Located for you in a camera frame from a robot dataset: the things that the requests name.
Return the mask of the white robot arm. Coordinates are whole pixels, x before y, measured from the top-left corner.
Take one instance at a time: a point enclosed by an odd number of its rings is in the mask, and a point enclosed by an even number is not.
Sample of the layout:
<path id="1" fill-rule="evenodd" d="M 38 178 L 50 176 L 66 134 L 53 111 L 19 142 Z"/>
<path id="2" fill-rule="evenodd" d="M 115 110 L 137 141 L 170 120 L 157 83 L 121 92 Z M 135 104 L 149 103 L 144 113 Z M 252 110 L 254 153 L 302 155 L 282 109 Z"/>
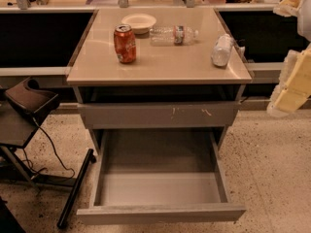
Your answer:
<path id="1" fill-rule="evenodd" d="M 297 18 L 297 33 L 311 41 L 311 0 L 282 0 L 273 12 Z M 273 117 L 285 117 L 306 103 L 311 96 L 311 47 L 289 50 L 270 102 L 266 108 Z"/>

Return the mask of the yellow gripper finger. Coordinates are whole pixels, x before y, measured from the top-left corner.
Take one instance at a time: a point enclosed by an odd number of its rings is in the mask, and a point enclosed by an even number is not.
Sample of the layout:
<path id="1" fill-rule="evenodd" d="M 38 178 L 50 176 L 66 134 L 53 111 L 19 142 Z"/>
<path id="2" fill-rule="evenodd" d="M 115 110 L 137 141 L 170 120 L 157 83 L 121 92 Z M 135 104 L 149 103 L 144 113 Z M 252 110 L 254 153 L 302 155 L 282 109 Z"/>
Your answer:
<path id="1" fill-rule="evenodd" d="M 282 0 L 273 8 L 273 13 L 282 17 L 296 17 L 302 0 Z"/>
<path id="2" fill-rule="evenodd" d="M 290 50 L 266 111 L 273 117 L 285 117 L 298 110 L 310 96 L 311 49 Z"/>

